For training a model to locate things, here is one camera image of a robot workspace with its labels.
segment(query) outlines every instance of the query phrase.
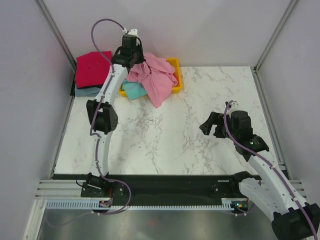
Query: marble table surface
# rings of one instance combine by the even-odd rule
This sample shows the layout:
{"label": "marble table surface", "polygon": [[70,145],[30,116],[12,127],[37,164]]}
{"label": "marble table surface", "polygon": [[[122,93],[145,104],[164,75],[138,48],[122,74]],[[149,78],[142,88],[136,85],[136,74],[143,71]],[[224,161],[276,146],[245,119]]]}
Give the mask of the marble table surface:
{"label": "marble table surface", "polygon": [[[205,136],[199,125],[211,111],[223,113],[225,101],[237,101],[251,117],[253,132],[274,148],[249,67],[182,67],[184,87],[155,108],[147,96],[118,97],[108,166],[111,174],[230,175],[256,174],[229,139]],[[76,97],[64,133],[55,174],[88,174],[94,160],[94,136],[86,102]]]}

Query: white wall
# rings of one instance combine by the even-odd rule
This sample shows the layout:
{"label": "white wall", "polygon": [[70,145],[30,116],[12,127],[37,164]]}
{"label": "white wall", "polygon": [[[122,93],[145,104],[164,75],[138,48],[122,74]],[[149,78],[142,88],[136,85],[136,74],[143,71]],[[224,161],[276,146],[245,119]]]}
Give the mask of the white wall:
{"label": "white wall", "polygon": [[[290,0],[43,0],[74,57],[95,51],[101,18],[138,28],[143,48],[183,66],[253,66]],[[98,46],[115,51],[121,30],[100,23]]]}
{"label": "white wall", "polygon": [[320,204],[320,1],[299,1],[259,77],[292,177]]}
{"label": "white wall", "polygon": [[0,29],[0,239],[20,240],[49,175],[72,69],[33,0],[1,0]]}

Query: pink cloth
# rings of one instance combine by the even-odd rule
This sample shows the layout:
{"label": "pink cloth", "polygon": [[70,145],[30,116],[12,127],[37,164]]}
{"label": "pink cloth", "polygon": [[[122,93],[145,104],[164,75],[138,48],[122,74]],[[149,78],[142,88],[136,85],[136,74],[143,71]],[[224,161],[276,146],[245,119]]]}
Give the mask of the pink cloth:
{"label": "pink cloth", "polygon": [[143,55],[145,61],[134,65],[126,79],[141,83],[153,105],[159,108],[171,94],[172,87],[178,84],[174,76],[175,68],[166,59],[158,58],[150,52],[144,52]]}

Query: fabric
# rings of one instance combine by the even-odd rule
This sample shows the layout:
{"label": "fabric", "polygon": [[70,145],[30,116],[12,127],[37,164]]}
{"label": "fabric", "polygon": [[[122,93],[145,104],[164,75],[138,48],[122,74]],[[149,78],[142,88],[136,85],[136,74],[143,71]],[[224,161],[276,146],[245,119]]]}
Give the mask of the fabric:
{"label": "fabric", "polygon": [[137,99],[147,94],[141,83],[129,82],[126,79],[122,83],[122,88],[129,100]]}
{"label": "fabric", "polygon": [[[111,51],[104,51],[104,55],[111,60]],[[110,69],[110,64],[93,51],[76,58],[75,84],[78,89],[88,87],[102,87]]]}
{"label": "fabric", "polygon": [[88,87],[88,88],[77,88],[77,86],[74,87],[74,95],[76,97],[84,97],[84,96],[97,96],[97,94],[100,92],[101,88],[99,87]]}
{"label": "fabric", "polygon": [[127,80],[141,83],[151,102],[159,108],[171,94],[172,87],[178,84],[175,68],[164,58],[158,58],[150,52],[143,53],[145,61],[131,68]]}

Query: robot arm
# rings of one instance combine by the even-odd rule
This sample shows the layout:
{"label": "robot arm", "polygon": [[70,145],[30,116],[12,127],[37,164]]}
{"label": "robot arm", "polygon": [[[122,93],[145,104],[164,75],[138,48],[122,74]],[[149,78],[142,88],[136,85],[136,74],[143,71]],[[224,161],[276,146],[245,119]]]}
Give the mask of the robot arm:
{"label": "robot arm", "polygon": [[[272,159],[268,145],[260,136],[253,134],[248,113],[239,110],[238,105],[233,104],[227,111],[226,123],[231,135],[238,143],[268,160],[266,163],[235,143],[236,151],[256,170],[269,191],[264,190],[246,171],[232,176],[233,191],[251,199],[263,211],[271,221],[272,229],[278,239],[303,239],[312,236],[311,227],[300,207],[306,212],[316,231],[320,223],[320,208],[316,203],[308,204],[276,166],[276,160]],[[209,135],[212,125],[216,125],[213,134],[216,138],[230,137],[225,128],[223,113],[211,112],[210,117],[200,126],[200,129],[205,135]]]}
{"label": "robot arm", "polygon": [[[141,64],[145,61],[143,55],[142,43],[138,37],[138,31],[132,29],[122,37],[122,45],[116,50],[111,62],[114,67],[110,68],[108,76],[101,88],[101,91],[94,100],[88,100],[86,109],[88,113],[89,122],[92,125],[96,109],[98,109],[97,116],[93,125],[93,131],[102,132],[100,141],[103,147],[97,150],[97,158],[100,159],[100,171],[106,176],[109,172],[108,169],[108,153],[110,140],[113,131],[118,125],[118,115],[113,108],[118,90],[127,77],[130,69],[135,64]],[[100,174],[97,169],[95,161],[92,161],[90,170],[90,181],[93,186],[101,187],[101,179],[98,177]]]}

